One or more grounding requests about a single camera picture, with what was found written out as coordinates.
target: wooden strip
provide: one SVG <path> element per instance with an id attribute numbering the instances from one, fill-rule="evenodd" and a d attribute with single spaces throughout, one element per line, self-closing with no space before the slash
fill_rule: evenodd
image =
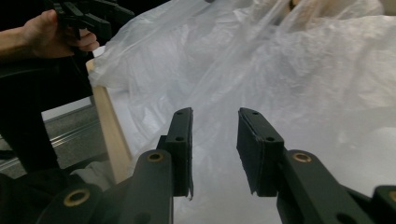
<path id="1" fill-rule="evenodd" d="M 87 69 L 88 71 L 93 69 L 92 61 L 87 62 Z M 96 86 L 92 88 L 92 91 L 114 178 L 116 183 L 120 183 L 128 177 L 127 171 L 132 156 L 107 89 L 102 86 Z"/>

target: plastic sheet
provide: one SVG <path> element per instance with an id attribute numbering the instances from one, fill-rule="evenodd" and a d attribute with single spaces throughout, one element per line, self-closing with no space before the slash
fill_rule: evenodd
<path id="1" fill-rule="evenodd" d="M 171 1 L 126 24 L 95 59 L 92 85 L 129 93 L 135 158 L 175 111 L 194 110 L 195 195 L 176 199 L 175 223 L 280 223 L 276 199 L 249 193 L 235 149 L 240 107 L 350 188 L 396 184 L 396 19 L 371 0 L 288 5 Z"/>

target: crumpled plastic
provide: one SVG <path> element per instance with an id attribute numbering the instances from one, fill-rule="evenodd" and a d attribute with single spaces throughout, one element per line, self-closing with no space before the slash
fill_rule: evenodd
<path id="1" fill-rule="evenodd" d="M 250 195 L 235 148 L 240 107 L 341 184 L 369 196 L 396 185 L 396 19 L 372 0 L 288 6 L 173 0 L 128 22 L 95 59 L 93 86 L 128 91 L 134 162 L 175 111 L 194 110 L 194 198 L 175 199 L 175 223 L 281 223 L 275 198 Z"/>

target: translucent plastic wrap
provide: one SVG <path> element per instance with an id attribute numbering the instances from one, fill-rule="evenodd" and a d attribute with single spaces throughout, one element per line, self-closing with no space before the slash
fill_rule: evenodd
<path id="1" fill-rule="evenodd" d="M 176 224 L 280 223 L 276 199 L 250 195 L 235 148 L 240 107 L 350 188 L 396 184 L 396 19 L 372 0 L 288 6 L 171 1 L 126 24 L 95 59 L 92 85 L 129 93 L 135 158 L 175 111 L 194 110 L 195 195 L 176 199 Z"/>

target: person's leg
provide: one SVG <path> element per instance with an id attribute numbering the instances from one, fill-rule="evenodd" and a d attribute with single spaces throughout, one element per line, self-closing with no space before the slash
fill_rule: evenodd
<path id="1" fill-rule="evenodd" d="M 37 99 L 36 82 L 0 82 L 0 134 L 26 172 L 59 168 Z"/>

